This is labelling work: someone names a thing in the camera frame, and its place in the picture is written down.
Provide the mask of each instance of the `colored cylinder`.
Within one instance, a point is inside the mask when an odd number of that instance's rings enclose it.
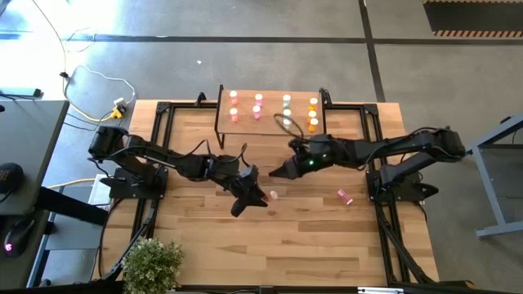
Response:
[[[288,130],[291,126],[291,120],[290,119],[287,119],[287,118],[284,118],[284,127],[286,130]]]
[[[291,96],[290,95],[284,95],[284,108],[288,108],[288,106],[291,104]]]
[[[311,110],[316,111],[317,107],[318,107],[318,99],[311,98],[309,100],[309,111],[311,111]]]
[[[314,110],[309,111],[309,117],[307,118],[307,123],[311,123],[311,120],[316,117],[316,112]]]
[[[231,91],[229,93],[229,96],[230,96],[230,103],[232,105],[237,105],[238,104],[238,92],[237,91]]]
[[[291,116],[291,109],[284,109],[284,116],[286,118],[290,118],[290,116]]]
[[[316,130],[317,125],[318,125],[318,118],[311,118],[311,124],[309,125],[309,131],[314,132]]]
[[[230,109],[229,114],[230,114],[230,120],[233,123],[238,122],[238,110],[237,109],[235,109],[235,108]]]
[[[262,109],[260,108],[260,106],[254,105],[253,113],[255,119],[260,119],[260,117],[262,116]]]
[[[262,104],[263,104],[263,95],[262,94],[256,94],[254,96],[254,99],[256,100],[256,105],[261,107]]]

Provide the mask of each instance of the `wooden table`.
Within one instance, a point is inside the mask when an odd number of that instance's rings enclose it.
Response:
[[[157,100],[136,103],[130,133],[150,138]],[[405,134],[400,106],[378,104],[384,137]],[[297,180],[270,178],[292,150],[290,137],[228,135],[224,150],[214,134],[215,109],[179,109],[174,116],[170,148],[179,153],[209,139],[216,154],[237,155],[248,143],[245,158],[260,169],[259,182],[279,200],[268,208],[248,207],[235,219],[234,197],[208,182],[191,182],[170,171],[165,199],[160,203],[154,236],[181,243],[186,258],[179,282],[183,285],[385,285],[382,250],[374,206],[368,200],[363,172],[331,167]],[[327,131],[347,139],[362,138],[357,112],[327,110]],[[354,202],[347,207],[336,192],[344,189]],[[136,201],[124,200],[105,231],[105,271],[127,246]],[[433,279],[438,279],[431,242],[422,211],[398,203],[405,246]],[[397,255],[392,250],[396,276]]]

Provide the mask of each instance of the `potted plant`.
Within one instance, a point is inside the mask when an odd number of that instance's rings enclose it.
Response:
[[[181,246],[173,241],[163,245],[158,239],[140,238],[123,259],[125,292],[164,294],[178,286],[182,259]]]

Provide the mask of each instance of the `wooden tabletop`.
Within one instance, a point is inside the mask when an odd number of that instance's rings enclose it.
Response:
[[[231,91],[232,90],[225,89],[221,93],[217,126],[217,130],[221,134],[288,136],[288,134],[275,123],[273,118],[274,114],[283,113],[284,95],[291,96],[288,106],[288,109],[291,110],[290,117],[303,130],[305,136],[314,136],[323,133],[323,105],[321,104],[319,92],[235,90],[238,93],[238,104],[232,105],[230,101]],[[256,104],[254,97],[256,94],[261,94],[263,96],[261,117],[258,120],[254,118],[253,114],[253,106]],[[318,100],[318,105],[316,106],[318,125],[314,131],[308,130],[309,124],[307,122],[309,102],[311,98],[316,98]],[[233,107],[238,110],[238,122],[232,122],[230,120],[229,110]],[[291,125],[289,130],[292,132],[298,132],[294,125]]]
[[[130,133],[150,138],[157,100],[136,103]],[[400,106],[378,104],[385,137],[405,134]],[[248,143],[245,158],[260,169],[259,182],[279,200],[268,208],[248,207],[239,218],[230,215],[234,197],[208,182],[191,182],[169,172],[154,236],[175,239],[186,253],[179,282],[222,285],[380,286],[385,285],[382,250],[373,204],[364,173],[331,167],[301,179],[270,178],[267,174],[292,155],[290,137],[228,135],[220,150],[214,134],[214,109],[179,109],[174,116],[170,148],[185,153],[209,139],[216,154],[237,155]],[[362,138],[360,116],[327,110],[327,131],[347,139]],[[165,119],[161,124],[162,142]],[[344,189],[354,202],[348,207],[336,192]],[[105,231],[105,271],[122,254],[130,238],[136,200],[120,203]],[[398,203],[405,246],[426,273],[437,280],[436,266],[422,211]],[[397,255],[391,251],[396,276]]]

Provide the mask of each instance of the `concrete floor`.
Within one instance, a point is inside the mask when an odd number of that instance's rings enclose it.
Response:
[[[421,1],[366,2],[375,38],[434,38]],[[38,3],[63,35],[92,27],[97,33],[151,36],[364,36],[357,0]],[[0,17],[0,30],[35,32],[21,40],[0,41],[2,83],[39,87],[46,99],[60,99],[57,74],[63,70],[63,56],[33,3],[13,0]],[[76,51],[81,46],[67,47]],[[400,103],[407,130],[450,125],[469,145],[503,118],[523,111],[521,46],[376,46],[376,52],[385,98]],[[200,91],[213,98],[223,83],[231,88],[294,91],[327,87],[334,100],[376,101],[363,44],[97,42],[84,52],[70,52],[67,62],[69,72],[84,64],[126,78],[139,99],[192,99]],[[69,98],[93,116],[130,94],[122,83],[82,69],[68,90]],[[90,132],[64,126],[44,184],[94,177],[97,170],[85,160],[91,138]],[[523,142],[523,134],[516,141]],[[66,151],[74,156],[66,156]],[[427,200],[440,278],[523,292],[523,232],[482,241],[475,236],[475,229],[494,224],[494,215],[473,160],[436,164],[423,174],[427,183],[440,188]],[[51,256],[44,278],[58,283],[87,280],[92,264],[83,261],[86,254]],[[74,259],[76,274],[60,270],[65,261]]]

